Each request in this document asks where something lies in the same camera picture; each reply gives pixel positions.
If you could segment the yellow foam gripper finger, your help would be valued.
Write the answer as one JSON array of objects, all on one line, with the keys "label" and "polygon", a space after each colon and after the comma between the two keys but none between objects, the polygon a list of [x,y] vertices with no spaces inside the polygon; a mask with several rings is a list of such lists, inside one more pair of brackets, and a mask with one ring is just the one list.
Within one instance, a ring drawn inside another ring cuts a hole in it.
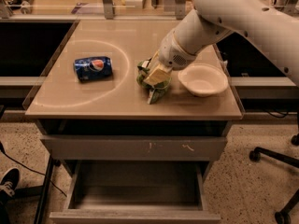
[{"label": "yellow foam gripper finger", "polygon": [[148,76],[158,62],[159,62],[159,52],[156,51],[150,59],[145,60],[141,64],[141,74],[143,76]]},{"label": "yellow foam gripper finger", "polygon": [[172,68],[162,63],[156,63],[145,71],[143,82],[150,86],[167,81],[171,77]]}]

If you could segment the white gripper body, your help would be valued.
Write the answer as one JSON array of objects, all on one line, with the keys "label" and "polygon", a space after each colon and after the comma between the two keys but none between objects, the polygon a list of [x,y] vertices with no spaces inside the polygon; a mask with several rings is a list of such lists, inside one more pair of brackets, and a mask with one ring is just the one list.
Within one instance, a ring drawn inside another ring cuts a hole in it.
[{"label": "white gripper body", "polygon": [[173,70],[187,67],[197,56],[193,39],[194,36],[190,32],[171,30],[158,49],[159,62]]}]

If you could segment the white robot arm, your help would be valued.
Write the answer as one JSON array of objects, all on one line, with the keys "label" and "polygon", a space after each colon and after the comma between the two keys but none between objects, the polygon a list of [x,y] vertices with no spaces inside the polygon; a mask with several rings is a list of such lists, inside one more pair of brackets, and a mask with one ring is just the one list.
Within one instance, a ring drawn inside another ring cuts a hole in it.
[{"label": "white robot arm", "polygon": [[155,85],[182,70],[205,47],[237,33],[299,86],[299,20],[259,0],[193,0],[193,9],[147,61],[145,81]]}]

